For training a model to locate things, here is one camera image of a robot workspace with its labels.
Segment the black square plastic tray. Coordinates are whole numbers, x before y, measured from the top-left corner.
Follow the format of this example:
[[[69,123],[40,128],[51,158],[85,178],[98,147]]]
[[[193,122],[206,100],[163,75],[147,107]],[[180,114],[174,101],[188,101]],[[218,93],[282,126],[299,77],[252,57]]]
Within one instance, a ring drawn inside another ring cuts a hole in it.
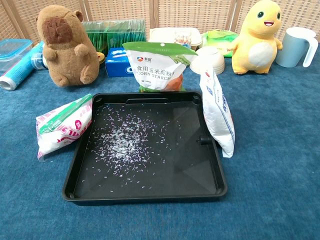
[[[181,143],[174,149],[172,190],[168,194],[135,196],[81,196],[78,179],[97,111],[106,105],[168,106],[177,110]],[[227,183],[216,143],[206,126],[201,95],[197,92],[99,93],[92,103],[92,122],[76,147],[62,189],[62,197],[80,206],[159,202],[211,202],[227,192]]]

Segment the pink white seasoning bag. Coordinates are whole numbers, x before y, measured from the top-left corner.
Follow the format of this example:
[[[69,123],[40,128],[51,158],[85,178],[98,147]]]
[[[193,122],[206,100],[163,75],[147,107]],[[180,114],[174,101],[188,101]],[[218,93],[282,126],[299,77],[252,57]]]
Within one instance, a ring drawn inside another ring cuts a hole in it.
[[[36,117],[39,161],[82,136],[92,123],[92,106],[93,95],[89,93]]]

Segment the beige lidded lunch box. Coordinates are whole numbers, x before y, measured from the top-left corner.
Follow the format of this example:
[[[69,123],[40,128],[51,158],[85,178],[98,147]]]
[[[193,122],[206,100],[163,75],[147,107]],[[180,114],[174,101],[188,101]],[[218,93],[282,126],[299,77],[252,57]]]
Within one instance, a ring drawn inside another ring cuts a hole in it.
[[[178,33],[190,33],[190,46],[196,50],[202,44],[202,36],[197,28],[194,27],[160,27],[149,30],[149,39],[151,43],[174,43],[175,36]]]

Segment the clear box green sachets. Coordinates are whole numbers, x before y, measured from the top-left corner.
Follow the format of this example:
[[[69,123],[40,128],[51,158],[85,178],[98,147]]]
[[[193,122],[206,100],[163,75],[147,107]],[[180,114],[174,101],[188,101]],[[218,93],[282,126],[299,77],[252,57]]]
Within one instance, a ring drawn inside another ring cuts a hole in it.
[[[144,19],[84,21],[82,25],[96,51],[104,55],[124,43],[146,41]]]

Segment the yellow dinosaur plush toy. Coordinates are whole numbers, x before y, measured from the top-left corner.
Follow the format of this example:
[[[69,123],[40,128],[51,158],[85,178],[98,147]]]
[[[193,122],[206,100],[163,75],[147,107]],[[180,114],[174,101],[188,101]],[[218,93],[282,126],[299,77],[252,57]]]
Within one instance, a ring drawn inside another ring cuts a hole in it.
[[[275,37],[281,27],[281,8],[272,0],[260,0],[247,13],[240,34],[228,47],[233,72],[267,74],[282,42]]]

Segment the beige upturned bowl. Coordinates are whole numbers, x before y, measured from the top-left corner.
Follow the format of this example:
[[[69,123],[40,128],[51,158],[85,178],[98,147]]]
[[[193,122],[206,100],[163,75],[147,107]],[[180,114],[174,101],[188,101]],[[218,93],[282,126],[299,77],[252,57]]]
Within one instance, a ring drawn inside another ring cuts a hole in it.
[[[189,68],[200,75],[207,67],[212,67],[214,72],[219,75],[225,70],[225,58],[214,46],[204,46],[199,48],[197,56],[193,59]]]

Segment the small translucent jar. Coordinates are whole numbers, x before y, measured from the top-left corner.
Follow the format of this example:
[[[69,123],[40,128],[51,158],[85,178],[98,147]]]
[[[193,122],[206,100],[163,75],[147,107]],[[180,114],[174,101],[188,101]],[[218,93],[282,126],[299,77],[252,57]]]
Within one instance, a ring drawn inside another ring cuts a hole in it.
[[[41,52],[34,53],[30,60],[31,65],[35,70],[44,70],[48,68],[47,61]]]

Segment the scattered white crystals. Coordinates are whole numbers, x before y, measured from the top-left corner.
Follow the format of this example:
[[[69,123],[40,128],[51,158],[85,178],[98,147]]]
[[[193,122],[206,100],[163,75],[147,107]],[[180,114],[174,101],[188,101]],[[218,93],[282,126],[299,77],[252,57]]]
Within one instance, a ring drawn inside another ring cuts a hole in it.
[[[177,110],[162,105],[105,105],[93,121],[76,192],[80,196],[167,195],[174,149],[181,144]]]

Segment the blue cling film roll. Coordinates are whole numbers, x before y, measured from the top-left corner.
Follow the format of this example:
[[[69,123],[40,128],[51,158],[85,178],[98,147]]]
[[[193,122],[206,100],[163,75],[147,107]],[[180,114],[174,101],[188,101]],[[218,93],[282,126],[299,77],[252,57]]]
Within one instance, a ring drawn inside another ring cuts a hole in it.
[[[14,91],[28,75],[35,70],[31,64],[31,57],[35,53],[43,53],[44,42],[31,47],[31,50],[24,55],[20,61],[13,65],[6,72],[0,72],[0,88],[7,91]]]

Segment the green wet wipes pack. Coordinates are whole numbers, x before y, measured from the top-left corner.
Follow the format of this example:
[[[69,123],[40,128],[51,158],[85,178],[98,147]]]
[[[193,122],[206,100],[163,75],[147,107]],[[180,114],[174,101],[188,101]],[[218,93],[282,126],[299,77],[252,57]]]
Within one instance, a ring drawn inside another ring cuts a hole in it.
[[[199,48],[212,46],[225,57],[231,58],[232,51],[227,51],[231,42],[238,37],[238,34],[229,30],[215,29],[201,34],[202,44]]]

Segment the clear container blue lid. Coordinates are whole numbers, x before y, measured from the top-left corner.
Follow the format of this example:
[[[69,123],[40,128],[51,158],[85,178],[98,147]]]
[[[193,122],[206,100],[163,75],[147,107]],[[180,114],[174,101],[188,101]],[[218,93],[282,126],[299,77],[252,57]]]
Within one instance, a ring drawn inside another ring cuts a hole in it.
[[[0,40],[0,73],[14,66],[32,49],[32,40],[7,38]]]

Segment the light blue handled pitcher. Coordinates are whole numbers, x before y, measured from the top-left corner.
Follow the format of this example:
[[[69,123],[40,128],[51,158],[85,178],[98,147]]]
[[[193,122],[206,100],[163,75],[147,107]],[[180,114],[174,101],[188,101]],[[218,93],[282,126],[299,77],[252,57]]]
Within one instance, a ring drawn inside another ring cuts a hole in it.
[[[283,48],[278,51],[275,62],[282,67],[293,68],[305,55],[302,66],[307,68],[312,63],[318,45],[313,30],[298,26],[289,27],[282,41]]]

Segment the white bag blue print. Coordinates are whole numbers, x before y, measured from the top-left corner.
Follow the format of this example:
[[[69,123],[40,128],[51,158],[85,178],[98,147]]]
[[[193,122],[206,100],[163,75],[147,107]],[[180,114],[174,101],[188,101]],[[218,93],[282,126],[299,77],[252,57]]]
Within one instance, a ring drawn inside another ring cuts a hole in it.
[[[213,68],[200,74],[202,108],[206,126],[222,149],[224,158],[231,158],[235,149],[235,127],[227,99]]]

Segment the green white packet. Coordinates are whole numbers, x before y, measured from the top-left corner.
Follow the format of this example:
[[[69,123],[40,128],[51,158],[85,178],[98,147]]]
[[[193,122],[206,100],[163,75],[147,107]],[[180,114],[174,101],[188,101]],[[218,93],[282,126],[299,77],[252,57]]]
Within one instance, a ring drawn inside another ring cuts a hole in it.
[[[140,92],[184,91],[183,72],[197,53],[177,43],[135,41],[122,45]]]

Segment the blue Oreo cookie box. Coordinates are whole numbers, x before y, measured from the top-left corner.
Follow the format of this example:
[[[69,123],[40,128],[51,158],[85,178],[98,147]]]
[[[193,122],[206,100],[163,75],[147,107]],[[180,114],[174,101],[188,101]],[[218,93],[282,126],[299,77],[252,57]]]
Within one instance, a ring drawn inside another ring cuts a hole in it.
[[[126,50],[123,47],[110,48],[105,60],[108,77],[133,77]]]

